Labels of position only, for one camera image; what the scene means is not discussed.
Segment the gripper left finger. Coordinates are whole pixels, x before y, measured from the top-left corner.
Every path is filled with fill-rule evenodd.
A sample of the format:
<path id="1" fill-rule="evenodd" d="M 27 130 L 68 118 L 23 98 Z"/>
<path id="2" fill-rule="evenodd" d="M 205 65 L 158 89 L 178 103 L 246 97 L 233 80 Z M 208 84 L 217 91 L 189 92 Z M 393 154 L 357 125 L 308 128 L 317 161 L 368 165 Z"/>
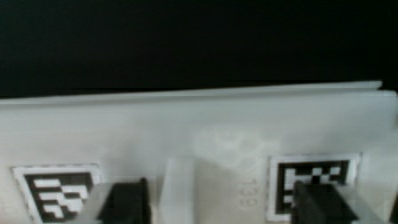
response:
<path id="1" fill-rule="evenodd" d="M 141 178 L 135 182 L 110 185 L 105 203 L 96 215 L 100 224 L 151 224 L 150 184 Z"/>

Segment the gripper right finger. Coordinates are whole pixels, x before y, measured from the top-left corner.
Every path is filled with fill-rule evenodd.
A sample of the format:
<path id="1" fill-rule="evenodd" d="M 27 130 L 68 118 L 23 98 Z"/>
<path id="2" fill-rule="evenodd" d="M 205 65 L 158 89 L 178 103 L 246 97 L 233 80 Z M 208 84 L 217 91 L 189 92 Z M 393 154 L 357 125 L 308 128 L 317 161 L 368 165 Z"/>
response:
<path id="1" fill-rule="evenodd" d="M 354 224 L 359 216 L 333 184 L 293 184 L 292 224 Z"/>

